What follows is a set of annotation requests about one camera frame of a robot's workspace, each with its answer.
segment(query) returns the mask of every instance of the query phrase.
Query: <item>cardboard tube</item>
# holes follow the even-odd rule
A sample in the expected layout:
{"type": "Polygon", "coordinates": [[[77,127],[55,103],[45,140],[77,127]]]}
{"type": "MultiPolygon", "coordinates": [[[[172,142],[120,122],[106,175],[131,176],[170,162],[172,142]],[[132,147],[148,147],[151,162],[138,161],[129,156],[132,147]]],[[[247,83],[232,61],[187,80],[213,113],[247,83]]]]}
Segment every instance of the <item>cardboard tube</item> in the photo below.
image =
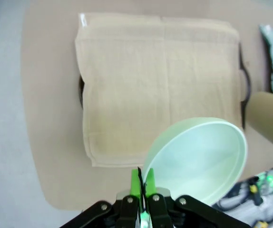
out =
{"type": "Polygon", "coordinates": [[[253,94],[246,107],[246,121],[273,143],[273,94],[253,94]]]}

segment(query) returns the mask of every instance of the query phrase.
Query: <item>white tag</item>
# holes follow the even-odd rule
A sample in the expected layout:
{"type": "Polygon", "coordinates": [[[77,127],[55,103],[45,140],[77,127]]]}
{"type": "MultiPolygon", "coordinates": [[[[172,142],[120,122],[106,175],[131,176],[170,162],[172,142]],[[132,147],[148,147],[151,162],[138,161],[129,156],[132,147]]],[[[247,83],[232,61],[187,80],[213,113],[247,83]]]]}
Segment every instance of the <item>white tag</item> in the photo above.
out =
{"type": "Polygon", "coordinates": [[[81,13],[80,14],[80,21],[81,21],[81,25],[83,27],[86,27],[87,26],[87,21],[86,21],[86,17],[85,17],[85,14],[84,13],[81,13]]]}

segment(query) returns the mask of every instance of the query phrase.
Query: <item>white floor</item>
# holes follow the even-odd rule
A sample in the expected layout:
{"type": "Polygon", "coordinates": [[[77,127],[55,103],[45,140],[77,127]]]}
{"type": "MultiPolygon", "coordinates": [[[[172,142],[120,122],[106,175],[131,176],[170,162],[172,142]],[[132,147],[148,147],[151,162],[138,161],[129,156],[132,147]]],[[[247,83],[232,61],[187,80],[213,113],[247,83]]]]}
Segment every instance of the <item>white floor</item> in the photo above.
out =
{"type": "Polygon", "coordinates": [[[20,85],[28,3],[0,0],[0,228],[58,228],[79,212],[60,211],[45,201],[29,147],[20,85]]]}

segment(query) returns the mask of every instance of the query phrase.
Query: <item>screw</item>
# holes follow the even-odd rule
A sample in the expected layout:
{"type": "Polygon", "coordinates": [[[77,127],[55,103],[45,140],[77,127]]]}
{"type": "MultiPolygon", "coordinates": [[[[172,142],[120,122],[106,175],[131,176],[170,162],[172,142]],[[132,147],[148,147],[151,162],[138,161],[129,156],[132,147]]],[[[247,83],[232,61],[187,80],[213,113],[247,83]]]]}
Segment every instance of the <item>screw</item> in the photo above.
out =
{"type": "Polygon", "coordinates": [[[128,201],[128,203],[132,203],[132,202],[133,202],[133,198],[129,197],[129,198],[127,199],[127,201],[128,201]]]}
{"type": "Polygon", "coordinates": [[[101,206],[101,209],[102,209],[102,210],[106,210],[107,207],[108,207],[108,206],[107,206],[106,204],[103,204],[103,205],[101,206]]]}
{"type": "Polygon", "coordinates": [[[153,199],[154,201],[159,201],[160,197],[159,197],[158,195],[154,195],[154,196],[152,197],[152,199],[153,199]]]}
{"type": "Polygon", "coordinates": [[[185,205],[186,204],[186,200],[184,198],[180,198],[179,199],[179,202],[182,204],[182,205],[185,205]]]}

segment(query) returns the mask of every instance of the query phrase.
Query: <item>light green bowl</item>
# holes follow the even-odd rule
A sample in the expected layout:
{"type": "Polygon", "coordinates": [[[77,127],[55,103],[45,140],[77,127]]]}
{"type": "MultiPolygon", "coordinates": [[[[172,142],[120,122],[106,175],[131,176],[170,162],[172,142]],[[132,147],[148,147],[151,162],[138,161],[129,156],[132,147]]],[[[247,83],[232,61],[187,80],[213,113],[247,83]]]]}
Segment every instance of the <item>light green bowl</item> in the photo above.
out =
{"type": "Polygon", "coordinates": [[[246,156],[246,139],[238,127],[218,118],[191,118],[154,141],[143,179],[153,168],[156,186],[169,189],[173,199],[190,195],[212,205],[238,181],[246,156]]]}

